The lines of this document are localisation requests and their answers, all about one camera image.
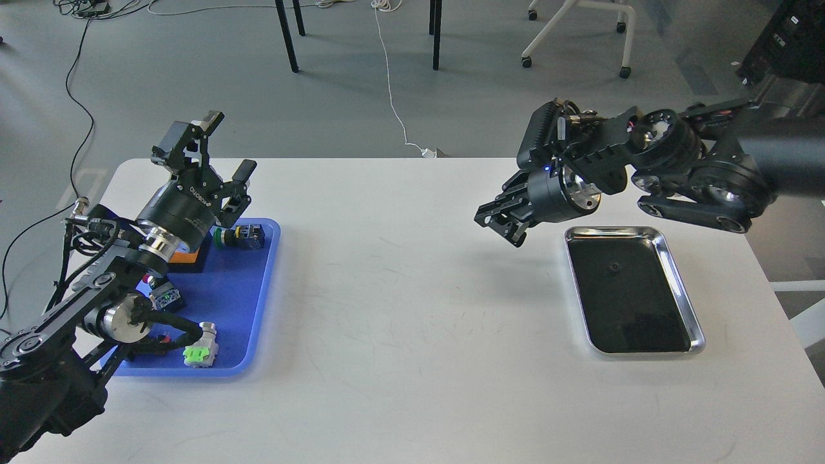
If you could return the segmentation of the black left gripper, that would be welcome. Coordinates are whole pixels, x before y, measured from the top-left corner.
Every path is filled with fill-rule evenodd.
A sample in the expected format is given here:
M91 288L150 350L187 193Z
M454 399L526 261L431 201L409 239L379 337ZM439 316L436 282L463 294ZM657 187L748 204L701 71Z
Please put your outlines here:
M208 139L224 114L209 111L193 122L174 122L159 145L152 147L151 161L165 168L171 178L185 185L214 193L215 214L206 203L168 182L150 198L137 215L142 229L162 228L182 242L188 251L197 250L210 229L233 226L251 203L249 179L257 168L254 160L243 160L229 182L223 182L209 165Z

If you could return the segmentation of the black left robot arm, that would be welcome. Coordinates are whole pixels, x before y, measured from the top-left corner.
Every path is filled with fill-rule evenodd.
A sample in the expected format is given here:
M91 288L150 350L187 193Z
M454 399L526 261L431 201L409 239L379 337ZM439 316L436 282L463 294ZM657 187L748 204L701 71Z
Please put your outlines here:
M43 435L68 436L104 412L106 383L132 353L192 345L197 323L157 311L137 291L146 275L164 277L174 253L197 250L213 226L229 228L251 203L257 164L241 162L224 181L209 164L208 140L224 114L174 122L152 162L171 177L135 220L76 200L65 218L67 249L95 244L88 261L62 276L38 320L2 341L2 462Z

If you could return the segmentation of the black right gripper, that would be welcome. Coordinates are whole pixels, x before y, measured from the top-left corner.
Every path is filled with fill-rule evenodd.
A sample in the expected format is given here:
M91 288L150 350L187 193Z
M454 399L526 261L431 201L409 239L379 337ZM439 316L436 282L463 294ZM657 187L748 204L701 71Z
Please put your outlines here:
M478 206L474 222L491 228L515 247L534 222L560 223L592 214L602 192L572 168L533 171L527 182L511 182L492 202Z

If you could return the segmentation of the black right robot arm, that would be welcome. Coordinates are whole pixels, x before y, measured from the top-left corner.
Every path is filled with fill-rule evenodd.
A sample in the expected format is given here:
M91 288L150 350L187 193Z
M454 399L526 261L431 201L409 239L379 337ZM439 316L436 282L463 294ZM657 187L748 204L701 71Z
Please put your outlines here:
M531 115L516 164L474 215L516 247L536 224L593 214L628 185L648 215L745 234L779 196L823 197L823 105L761 98L604 117L556 98Z

